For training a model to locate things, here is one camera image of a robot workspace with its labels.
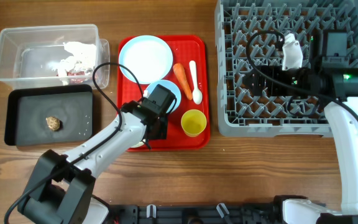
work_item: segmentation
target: blue plate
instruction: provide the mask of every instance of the blue plate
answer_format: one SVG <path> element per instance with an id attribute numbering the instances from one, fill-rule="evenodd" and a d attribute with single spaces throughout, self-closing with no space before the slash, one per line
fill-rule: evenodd
<path id="1" fill-rule="evenodd" d="M 156 81 L 156 82 L 153 82 L 151 83 L 147 88 L 146 90 L 149 92 L 149 94 L 151 94 L 153 92 L 153 90 L 155 89 L 155 87 L 160 84 L 162 86 L 164 86 L 165 88 L 169 89 L 173 94 L 175 94 L 176 98 L 177 98 L 177 103 L 173 109 L 172 112 L 174 112 L 180 105 L 180 102 L 181 102 L 181 93 L 180 93 L 180 90 L 178 88 L 178 86 L 176 86 L 176 84 L 174 84 L 173 82 L 171 81 L 168 81 L 168 80 L 159 80 L 159 81 Z M 173 105 L 175 104 L 175 101 L 172 102 L 171 106 L 169 107 L 168 111 L 170 111 L 173 107 Z"/>

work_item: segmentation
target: white spoon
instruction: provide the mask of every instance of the white spoon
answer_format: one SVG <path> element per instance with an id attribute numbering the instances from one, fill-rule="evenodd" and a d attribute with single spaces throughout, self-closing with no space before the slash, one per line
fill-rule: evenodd
<path id="1" fill-rule="evenodd" d="M 196 62 L 195 61 L 191 61 L 189 63 L 190 66 L 190 72 L 191 72 L 191 77 L 193 79 L 193 86 L 194 86 L 194 90 L 193 90 L 193 101 L 195 102 L 195 104 L 200 104 L 201 101 L 203 100 L 203 94 L 201 93 L 201 91 L 198 89 L 198 84 L 197 84 L 197 67 L 196 67 Z"/>

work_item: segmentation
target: clear plastic container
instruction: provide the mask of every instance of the clear plastic container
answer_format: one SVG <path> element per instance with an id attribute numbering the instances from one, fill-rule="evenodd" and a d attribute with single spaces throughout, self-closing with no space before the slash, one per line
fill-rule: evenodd
<path id="1" fill-rule="evenodd" d="M 58 77 L 53 67 L 72 56 L 63 43 L 81 42 L 96 46 L 95 67 L 110 61 L 109 43 L 99 39 L 98 28 L 93 24 L 18 27 L 3 29 L 0 33 L 0 81 L 13 89 L 89 84 L 92 74 Z M 106 88 L 109 83 L 109 66 L 96 73 L 96 83 Z"/>

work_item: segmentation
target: yellow cup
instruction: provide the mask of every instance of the yellow cup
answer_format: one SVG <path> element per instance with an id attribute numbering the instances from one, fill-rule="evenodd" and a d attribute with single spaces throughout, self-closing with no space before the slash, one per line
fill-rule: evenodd
<path id="1" fill-rule="evenodd" d="M 206 117 L 199 110 L 189 110 L 181 117 L 181 128 L 189 137 L 197 137 L 206 127 Z"/>

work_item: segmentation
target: green light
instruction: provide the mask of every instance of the green light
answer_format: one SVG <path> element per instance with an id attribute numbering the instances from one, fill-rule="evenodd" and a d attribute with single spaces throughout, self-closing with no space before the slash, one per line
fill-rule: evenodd
<path id="1" fill-rule="evenodd" d="M 343 78 L 346 79 L 346 80 L 348 80 L 348 79 L 352 78 L 352 76 L 351 76 L 351 75 L 348 75 L 348 74 L 344 74 L 344 75 L 343 75 Z"/>

